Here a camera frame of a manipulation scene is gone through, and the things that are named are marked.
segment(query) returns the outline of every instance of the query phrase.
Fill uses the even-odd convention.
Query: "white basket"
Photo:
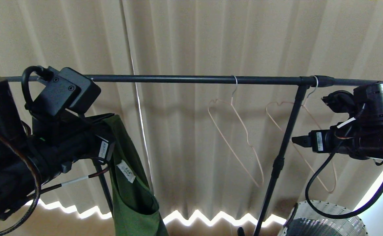
[[[314,201],[311,203],[320,211],[332,215],[342,215],[351,210],[336,204]],[[358,217],[330,219],[315,212],[307,201],[297,204],[278,236],[366,236],[368,232]]]

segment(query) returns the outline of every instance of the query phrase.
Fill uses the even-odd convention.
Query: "white label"
[[[101,158],[106,158],[107,148],[108,148],[108,143],[102,141],[98,156]]]
[[[136,176],[133,174],[133,171],[130,170],[130,167],[127,165],[127,163],[122,160],[120,164],[117,165],[121,172],[126,176],[127,180],[131,183],[135,180]]]
[[[318,146],[318,151],[324,150],[324,147],[322,145],[322,134],[321,134],[321,132],[317,132],[317,146]]]

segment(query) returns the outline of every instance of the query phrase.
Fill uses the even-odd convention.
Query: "wire hanger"
[[[242,121],[241,117],[239,116],[237,110],[235,109],[235,106],[233,104],[233,101],[234,101],[234,94],[236,92],[236,90],[238,89],[238,79],[236,76],[233,76],[235,78],[235,82],[236,82],[236,86],[235,86],[235,90],[232,92],[232,96],[231,96],[231,102],[230,103],[227,103],[223,100],[220,100],[220,99],[215,99],[215,100],[210,100],[208,106],[207,106],[207,112],[209,113],[209,116],[210,118],[212,119],[214,125],[216,126],[217,130],[219,131],[220,135],[222,136],[223,140],[226,142],[226,144],[228,145],[229,149],[232,151],[232,154],[236,157],[236,159],[238,160],[238,162],[241,164],[241,166],[244,168],[244,170],[247,172],[247,174],[250,176],[250,178],[252,179],[252,181],[254,182],[254,184],[257,186],[257,187],[260,187],[260,185],[257,183],[257,181],[254,179],[254,177],[250,174],[250,172],[247,170],[247,168],[245,168],[244,164],[242,163],[242,161],[239,159],[238,155],[235,153],[235,151],[232,149],[231,145],[229,145],[229,142],[226,140],[225,136],[223,135],[223,133],[221,132],[221,130],[219,129],[218,125],[216,124],[215,122],[215,119],[213,118],[212,114],[210,113],[210,104],[211,103],[214,103],[216,104],[217,102],[221,102],[221,103],[224,103],[226,105],[229,105],[232,107],[232,109],[234,110],[235,114],[237,115],[238,119],[240,120],[242,126],[244,127],[244,130],[245,130],[245,134],[247,136],[247,144],[249,147],[251,147],[251,149],[253,149],[254,151],[254,155],[257,159],[257,162],[259,164],[259,168],[260,168],[260,172],[261,172],[261,186],[264,184],[264,173],[263,173],[263,168],[261,167],[261,163],[260,163],[260,160],[259,160],[259,156],[257,155],[257,152],[254,148],[253,145],[250,144],[250,141],[249,141],[249,138],[248,138],[248,130],[247,130],[247,127],[245,127],[245,124],[244,122]]]
[[[315,92],[315,90],[318,88],[318,78],[317,76],[313,76],[315,79],[316,79],[316,86],[314,88],[314,90],[312,92],[310,92],[308,94],[308,96],[306,97],[305,99],[305,102],[303,103],[302,107],[305,109],[305,111],[308,113],[308,115],[313,119],[313,121],[315,122],[315,124],[318,126],[319,129],[322,129],[321,126],[318,124],[318,122],[316,121],[316,119],[313,117],[313,115],[311,114],[311,112],[309,112],[308,108],[306,107],[306,103],[308,101],[308,98],[309,96],[311,96],[311,94],[313,94]],[[294,104],[292,102],[281,102],[281,103],[278,103],[278,102],[271,102],[271,103],[268,103],[267,106],[266,106],[266,114],[270,117],[271,121],[280,129],[280,131],[282,133],[284,133],[283,129],[277,124],[277,122],[273,119],[273,117],[271,117],[269,111],[268,111],[268,107],[271,105],[271,104],[277,104],[277,106],[281,106],[282,104],[286,103],[286,104]],[[302,155],[302,153],[299,151],[299,149],[296,147],[296,145],[293,143],[293,142],[290,142],[290,144],[295,148],[296,152],[298,152],[298,154],[300,155],[300,157],[302,157],[302,159],[305,161],[305,163],[308,165],[308,167],[311,169],[311,172],[312,173],[315,173],[314,169],[312,168],[312,166],[309,164],[309,162],[305,159],[305,157]],[[336,186],[337,186],[337,173],[336,173],[336,170],[335,170],[335,164],[334,164],[334,161],[332,161],[332,166],[333,166],[333,172],[334,172],[334,186],[332,188],[332,190],[329,190],[325,184],[323,183],[323,181],[320,179],[320,177],[317,177],[317,179],[320,181],[321,185],[324,187],[324,189],[328,192],[328,193],[333,193]]]

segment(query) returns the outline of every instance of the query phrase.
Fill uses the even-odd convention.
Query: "black metal rod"
[[[308,88],[309,87],[307,85],[304,85],[304,86],[299,86],[297,89],[296,96],[295,96],[295,103],[293,104],[292,112],[290,113],[286,131],[284,132],[283,140],[281,141],[280,151],[278,152],[277,157],[274,159],[273,170],[271,171],[269,186],[267,187],[266,196],[264,197],[263,208],[261,209],[260,218],[254,230],[254,236],[259,236],[260,230],[261,230],[261,224],[266,218],[267,209],[269,208],[269,203],[274,191],[274,187],[276,186],[277,179],[284,166],[284,154],[286,153],[287,145],[289,144],[290,138],[292,136],[292,131],[295,126],[296,119],[300,111],[300,107],[305,98],[305,94]]]
[[[101,172],[103,170],[103,168],[101,167],[101,165],[97,161],[92,160],[92,162],[94,163],[95,170],[97,172]],[[103,188],[104,196],[105,196],[105,199],[107,200],[108,207],[110,208],[111,215],[113,215],[111,194],[110,194],[110,190],[108,189],[108,185],[107,185],[107,181],[105,180],[105,176],[103,174],[101,174],[98,176],[98,178],[100,179],[100,184],[101,184],[101,187]]]
[[[235,84],[233,76],[155,76],[155,75],[86,75],[94,82],[138,82],[138,83],[192,83],[192,84]],[[332,85],[360,86],[370,85],[377,81],[360,79],[335,79],[329,76],[317,76],[319,87]],[[6,77],[9,82],[20,82],[20,76]],[[30,76],[30,81],[37,81],[38,76]],[[241,85],[310,85],[316,86],[312,76],[300,77],[266,77],[266,76],[237,76]]]

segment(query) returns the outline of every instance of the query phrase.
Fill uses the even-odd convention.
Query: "green garment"
[[[105,119],[116,137],[110,176],[113,197],[113,220],[116,236],[167,236],[159,205],[149,190],[139,155],[118,115]],[[119,168],[124,164],[134,180],[128,180]]]

